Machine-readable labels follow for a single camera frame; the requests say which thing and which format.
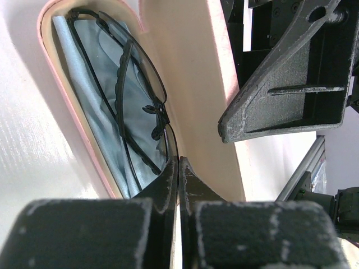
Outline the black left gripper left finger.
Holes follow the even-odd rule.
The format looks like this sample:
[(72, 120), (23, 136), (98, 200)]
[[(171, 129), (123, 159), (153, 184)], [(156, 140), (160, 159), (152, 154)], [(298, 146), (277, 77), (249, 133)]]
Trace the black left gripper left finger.
[(128, 200), (43, 199), (20, 212), (2, 268), (170, 268), (178, 159)]

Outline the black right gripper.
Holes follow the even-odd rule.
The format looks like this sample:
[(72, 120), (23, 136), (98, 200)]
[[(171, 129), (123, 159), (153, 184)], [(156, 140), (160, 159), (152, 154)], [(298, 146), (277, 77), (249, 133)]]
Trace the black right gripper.
[(339, 127), (358, 109), (357, 1), (221, 1), (238, 92), (224, 143)]

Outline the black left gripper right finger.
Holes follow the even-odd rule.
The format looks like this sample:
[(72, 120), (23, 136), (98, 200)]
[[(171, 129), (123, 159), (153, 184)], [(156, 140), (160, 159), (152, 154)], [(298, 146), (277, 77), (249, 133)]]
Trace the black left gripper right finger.
[(228, 202), (179, 160), (183, 268), (348, 268), (315, 202)]

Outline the pink glasses case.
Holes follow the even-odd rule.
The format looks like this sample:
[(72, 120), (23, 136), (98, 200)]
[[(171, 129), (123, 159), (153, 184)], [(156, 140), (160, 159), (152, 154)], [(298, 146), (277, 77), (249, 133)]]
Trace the pink glasses case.
[(166, 108), (179, 154), (195, 174), (227, 201), (244, 201), (235, 146), (223, 143), (218, 120), (238, 93), (227, 26), (219, 1), (49, 1), (41, 10), (40, 46), (107, 193), (122, 198), (90, 130), (58, 50), (52, 17), (74, 7), (123, 20), (164, 82)]

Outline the blue cleaning cloth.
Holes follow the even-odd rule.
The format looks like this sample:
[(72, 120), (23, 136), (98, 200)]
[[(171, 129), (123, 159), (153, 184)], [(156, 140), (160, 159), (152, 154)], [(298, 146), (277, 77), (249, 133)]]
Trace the blue cleaning cloth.
[(153, 182), (172, 155), (163, 84), (123, 21), (104, 12), (54, 16), (74, 92), (124, 198)]

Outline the black frame glasses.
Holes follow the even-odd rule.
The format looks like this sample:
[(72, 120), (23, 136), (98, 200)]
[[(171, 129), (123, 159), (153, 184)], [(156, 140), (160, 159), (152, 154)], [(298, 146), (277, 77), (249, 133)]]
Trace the black frame glasses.
[(134, 197), (178, 156), (163, 82), (123, 21), (103, 11), (71, 9), (66, 20), (105, 108), (117, 128), (124, 181)]

